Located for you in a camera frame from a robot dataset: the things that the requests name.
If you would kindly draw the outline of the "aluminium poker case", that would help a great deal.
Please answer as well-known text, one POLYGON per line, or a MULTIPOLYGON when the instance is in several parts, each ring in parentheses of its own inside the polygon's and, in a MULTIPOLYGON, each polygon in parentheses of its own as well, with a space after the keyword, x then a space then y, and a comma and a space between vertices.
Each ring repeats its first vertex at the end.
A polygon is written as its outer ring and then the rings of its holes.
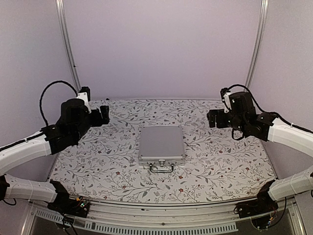
POLYGON ((151 173, 171 173, 185 165, 185 147, 180 125, 150 125, 141 128, 138 163, 151 173))

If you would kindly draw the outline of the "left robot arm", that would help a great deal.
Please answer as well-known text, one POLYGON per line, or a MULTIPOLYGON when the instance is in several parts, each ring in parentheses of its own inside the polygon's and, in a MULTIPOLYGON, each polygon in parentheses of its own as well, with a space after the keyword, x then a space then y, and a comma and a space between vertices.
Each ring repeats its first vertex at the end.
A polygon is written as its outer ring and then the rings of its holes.
POLYGON ((90 109, 89 103, 73 98, 61 105, 61 116, 55 124, 0 149, 0 199, 40 200, 54 203, 61 212, 69 212, 73 203, 64 186, 57 181, 37 182, 20 179, 7 172, 26 162, 55 155, 69 146, 78 145, 92 127, 108 124, 109 107, 90 109))

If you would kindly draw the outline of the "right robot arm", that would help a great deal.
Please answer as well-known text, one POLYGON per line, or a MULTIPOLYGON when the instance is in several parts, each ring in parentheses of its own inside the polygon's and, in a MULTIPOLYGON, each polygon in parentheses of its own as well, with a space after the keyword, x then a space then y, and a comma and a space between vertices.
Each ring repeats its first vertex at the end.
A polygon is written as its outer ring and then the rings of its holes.
MULTIPOLYGON (((263 141, 278 143, 313 155, 313 133, 284 120, 278 113, 256 112, 258 105, 250 92, 232 93, 221 90, 224 107, 209 110, 207 119, 211 128, 231 128, 241 132, 239 139, 255 137, 263 141)), ((253 202, 256 213, 264 213, 272 201, 313 189, 313 168, 296 173, 290 177, 266 183, 253 202)))

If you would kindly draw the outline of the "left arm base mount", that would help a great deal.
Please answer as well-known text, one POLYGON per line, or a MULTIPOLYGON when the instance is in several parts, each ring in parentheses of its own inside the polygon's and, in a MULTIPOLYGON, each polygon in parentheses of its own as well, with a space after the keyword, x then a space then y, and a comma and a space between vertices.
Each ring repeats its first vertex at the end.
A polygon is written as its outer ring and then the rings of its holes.
POLYGON ((60 182, 51 180, 50 183, 54 186, 57 195, 53 202, 47 204, 48 209, 56 211, 61 215, 87 217, 90 209, 90 201, 88 199, 83 199, 82 196, 71 199, 68 191, 60 182))

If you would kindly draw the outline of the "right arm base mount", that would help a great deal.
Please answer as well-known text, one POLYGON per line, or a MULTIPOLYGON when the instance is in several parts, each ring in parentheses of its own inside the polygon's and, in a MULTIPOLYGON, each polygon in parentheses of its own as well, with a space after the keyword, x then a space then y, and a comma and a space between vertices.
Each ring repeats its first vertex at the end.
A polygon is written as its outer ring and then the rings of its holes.
POLYGON ((265 183, 257 193, 256 199, 237 203, 233 210, 234 214, 237 214, 239 218, 246 218, 268 213, 265 218, 253 219, 252 224, 261 230, 270 228, 278 209, 277 202, 272 200, 268 194, 269 188, 274 182, 275 180, 271 180, 265 183))

